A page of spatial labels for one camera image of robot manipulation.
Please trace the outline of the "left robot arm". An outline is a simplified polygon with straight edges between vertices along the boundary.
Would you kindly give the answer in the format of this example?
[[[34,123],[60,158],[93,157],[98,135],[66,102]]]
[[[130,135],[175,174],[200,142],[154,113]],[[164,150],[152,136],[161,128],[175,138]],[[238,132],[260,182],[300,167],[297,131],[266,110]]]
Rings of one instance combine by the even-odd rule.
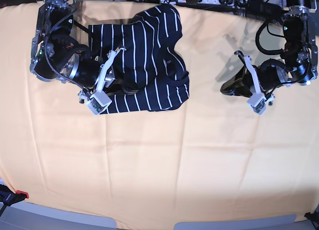
[[[279,5],[259,0],[249,0],[247,11],[263,16],[264,23],[259,27],[255,43],[258,50],[271,58],[260,66],[255,66],[262,94],[269,98],[276,88],[298,83],[308,85],[318,76],[318,48],[316,46],[314,25],[311,21],[311,0],[286,0],[288,11]],[[267,50],[260,43],[264,29],[271,21],[281,21],[284,48]]]

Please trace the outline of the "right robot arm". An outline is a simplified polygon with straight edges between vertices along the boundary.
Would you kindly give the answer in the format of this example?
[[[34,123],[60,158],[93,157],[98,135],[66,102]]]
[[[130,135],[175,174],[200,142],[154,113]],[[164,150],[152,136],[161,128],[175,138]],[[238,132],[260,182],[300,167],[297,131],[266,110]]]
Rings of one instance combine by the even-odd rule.
[[[85,27],[74,19],[70,0],[43,0],[31,47],[30,71],[45,82],[77,85],[83,103],[97,91],[133,95],[139,86],[125,71],[128,54],[124,28],[104,24]]]

